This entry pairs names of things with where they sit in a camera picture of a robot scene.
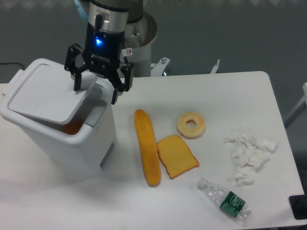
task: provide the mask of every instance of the donut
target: donut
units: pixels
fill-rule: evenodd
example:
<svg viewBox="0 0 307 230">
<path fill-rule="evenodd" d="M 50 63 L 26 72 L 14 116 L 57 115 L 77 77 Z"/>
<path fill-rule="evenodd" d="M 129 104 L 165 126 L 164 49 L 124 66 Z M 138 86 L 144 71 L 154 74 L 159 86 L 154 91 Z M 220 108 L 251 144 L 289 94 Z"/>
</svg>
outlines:
<svg viewBox="0 0 307 230">
<path fill-rule="evenodd" d="M 195 127 L 189 127 L 190 122 L 193 122 Z M 187 139 L 199 138 L 206 129 L 206 122 L 199 113 L 186 112 L 177 119 L 176 129 Z"/>
</svg>

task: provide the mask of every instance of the crumpled tissue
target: crumpled tissue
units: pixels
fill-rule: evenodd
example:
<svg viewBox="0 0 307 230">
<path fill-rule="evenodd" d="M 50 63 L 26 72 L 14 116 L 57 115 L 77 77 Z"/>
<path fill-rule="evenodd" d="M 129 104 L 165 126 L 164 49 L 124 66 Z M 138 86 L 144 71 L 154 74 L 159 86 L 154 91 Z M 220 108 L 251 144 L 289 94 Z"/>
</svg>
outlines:
<svg viewBox="0 0 307 230">
<path fill-rule="evenodd" d="M 254 181 L 254 169 L 270 159 L 270 153 L 277 148 L 278 141 L 272 138 L 256 139 L 245 133 L 233 135 L 225 140 L 225 143 L 236 143 L 231 156 L 237 165 L 234 180 L 237 186 L 252 184 Z"/>
</svg>

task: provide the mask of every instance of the white trash can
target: white trash can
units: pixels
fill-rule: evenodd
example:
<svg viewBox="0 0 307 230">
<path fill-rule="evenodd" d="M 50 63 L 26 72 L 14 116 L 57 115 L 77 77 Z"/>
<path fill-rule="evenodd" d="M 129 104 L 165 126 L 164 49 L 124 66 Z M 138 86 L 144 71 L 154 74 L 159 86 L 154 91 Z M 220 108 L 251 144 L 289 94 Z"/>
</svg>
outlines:
<svg viewBox="0 0 307 230">
<path fill-rule="evenodd" d="M 52 159 L 86 174 L 101 173 L 100 163 L 116 138 L 110 83 L 84 72 L 75 92 L 64 66 L 35 60 L 16 74 L 0 104 L 4 119 L 20 128 Z M 77 122 L 76 134 L 65 133 Z"/>
</svg>

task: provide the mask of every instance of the bottle cap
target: bottle cap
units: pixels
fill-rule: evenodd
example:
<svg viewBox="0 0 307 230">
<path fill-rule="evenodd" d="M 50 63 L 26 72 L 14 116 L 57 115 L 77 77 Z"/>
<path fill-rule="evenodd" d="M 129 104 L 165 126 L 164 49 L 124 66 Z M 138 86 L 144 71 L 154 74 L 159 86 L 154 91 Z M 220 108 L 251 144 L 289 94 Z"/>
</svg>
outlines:
<svg viewBox="0 0 307 230">
<path fill-rule="evenodd" d="M 206 184 L 206 182 L 207 182 L 207 179 L 201 177 L 200 180 L 199 180 L 198 183 L 197 183 L 197 187 L 198 187 L 199 189 L 203 189 L 204 186 L 205 186 L 205 184 Z"/>
</svg>

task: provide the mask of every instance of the warning sticker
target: warning sticker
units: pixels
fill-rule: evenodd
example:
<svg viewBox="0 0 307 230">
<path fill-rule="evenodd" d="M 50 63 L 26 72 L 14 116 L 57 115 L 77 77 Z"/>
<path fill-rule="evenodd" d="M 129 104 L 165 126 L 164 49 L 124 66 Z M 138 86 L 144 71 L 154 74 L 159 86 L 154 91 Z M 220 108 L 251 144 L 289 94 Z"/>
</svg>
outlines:
<svg viewBox="0 0 307 230">
<path fill-rule="evenodd" d="M 132 48 L 123 49 L 122 52 L 123 52 L 124 57 L 131 56 L 132 55 Z"/>
</svg>

